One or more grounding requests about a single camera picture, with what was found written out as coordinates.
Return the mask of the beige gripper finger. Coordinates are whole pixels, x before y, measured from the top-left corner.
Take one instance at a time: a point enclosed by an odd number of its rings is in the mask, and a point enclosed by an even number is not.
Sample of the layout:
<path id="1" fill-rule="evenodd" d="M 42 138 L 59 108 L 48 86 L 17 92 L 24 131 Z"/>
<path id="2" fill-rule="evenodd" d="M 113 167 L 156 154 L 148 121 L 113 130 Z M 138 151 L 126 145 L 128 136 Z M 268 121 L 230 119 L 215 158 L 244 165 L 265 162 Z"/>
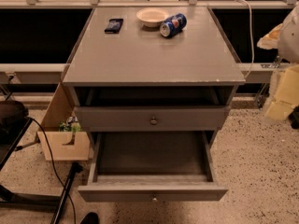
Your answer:
<path id="1" fill-rule="evenodd" d="M 257 47 L 260 49 L 278 49 L 278 41 L 282 24 L 274 27 L 268 34 L 259 39 Z"/>

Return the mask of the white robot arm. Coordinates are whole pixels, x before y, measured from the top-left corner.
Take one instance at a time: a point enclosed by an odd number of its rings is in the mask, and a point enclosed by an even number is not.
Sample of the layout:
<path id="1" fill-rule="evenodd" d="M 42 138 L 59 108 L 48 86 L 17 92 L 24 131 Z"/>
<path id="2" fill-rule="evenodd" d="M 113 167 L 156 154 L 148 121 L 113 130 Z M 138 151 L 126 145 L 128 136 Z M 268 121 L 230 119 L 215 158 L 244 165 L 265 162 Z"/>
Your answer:
<path id="1" fill-rule="evenodd" d="M 257 43 L 261 49 L 277 49 L 280 58 L 299 63 L 299 6 Z"/>

